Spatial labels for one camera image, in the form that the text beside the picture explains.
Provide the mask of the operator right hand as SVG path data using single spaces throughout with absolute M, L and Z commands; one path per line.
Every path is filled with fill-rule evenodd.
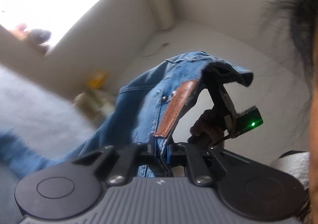
M 188 143 L 196 145 L 201 150 L 215 145 L 224 147 L 224 142 L 219 142 L 224 138 L 222 124 L 223 119 L 215 107 L 205 110 L 190 128 L 191 137 Z

